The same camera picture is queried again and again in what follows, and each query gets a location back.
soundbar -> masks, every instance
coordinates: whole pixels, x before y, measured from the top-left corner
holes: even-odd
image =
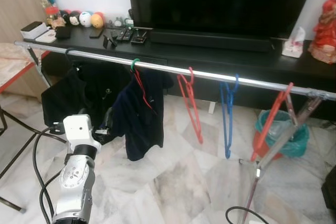
[[[257,52],[267,52],[271,47],[270,40],[266,37],[164,29],[152,30],[151,42]]]

marble floor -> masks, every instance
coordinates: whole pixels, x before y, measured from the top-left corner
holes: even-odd
[[[103,146],[96,158],[91,224],[223,224],[225,210],[244,205],[250,186],[247,165],[238,159],[252,154],[254,124],[260,111],[235,106],[232,154],[224,154],[222,111],[216,104],[198,101],[204,144],[199,145],[179,97],[165,96],[164,147],[152,147],[145,157],[127,159],[123,138]],[[0,104],[27,124],[45,128],[41,105],[33,98],[0,95]],[[11,120],[0,138],[0,169],[29,138],[30,132]],[[336,164],[335,128],[320,120],[309,121],[310,139],[301,158],[281,158],[261,179],[252,209],[269,223],[332,224],[334,212],[324,203],[321,185]],[[32,144],[0,180],[0,196],[27,208],[24,214],[0,204],[0,223],[45,223],[39,209],[39,184],[32,165]],[[45,179],[62,168],[67,147],[43,137],[37,163]],[[57,180],[49,193],[56,202]],[[239,212],[232,212],[237,223]]]

television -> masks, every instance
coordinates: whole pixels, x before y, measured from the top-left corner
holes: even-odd
[[[288,38],[306,0],[131,0],[134,25]]]

teal plastic bag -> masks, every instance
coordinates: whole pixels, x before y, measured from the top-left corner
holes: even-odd
[[[266,123],[267,117],[270,110],[264,111],[259,115],[256,122],[256,130],[262,132],[263,127]],[[291,123],[290,116],[287,112],[279,110],[276,114],[272,126],[269,132],[273,134],[266,135],[266,144],[268,147],[272,147],[277,141],[277,137],[286,128],[286,126]],[[305,154],[307,149],[307,143],[309,140],[309,130],[306,124],[303,124],[297,132],[294,134],[292,139],[290,139],[279,151],[281,154],[287,157],[301,157]]]

dark blue t-shirt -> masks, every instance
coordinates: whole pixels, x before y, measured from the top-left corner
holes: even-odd
[[[146,70],[140,72],[146,100],[135,76],[119,93],[113,104],[111,135],[126,137],[126,152],[132,161],[143,158],[153,146],[163,146],[163,90],[174,82],[165,72]]]

